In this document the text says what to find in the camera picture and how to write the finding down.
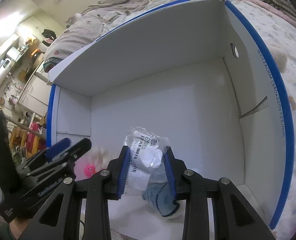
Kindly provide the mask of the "person's left hand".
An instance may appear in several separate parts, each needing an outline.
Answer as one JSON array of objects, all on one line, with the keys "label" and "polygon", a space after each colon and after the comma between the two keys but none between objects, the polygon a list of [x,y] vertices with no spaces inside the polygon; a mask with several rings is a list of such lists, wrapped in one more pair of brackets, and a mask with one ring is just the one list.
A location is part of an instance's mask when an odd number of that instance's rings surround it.
[{"label": "person's left hand", "polygon": [[31,219],[15,218],[9,223],[9,229],[15,239],[19,239]]}]

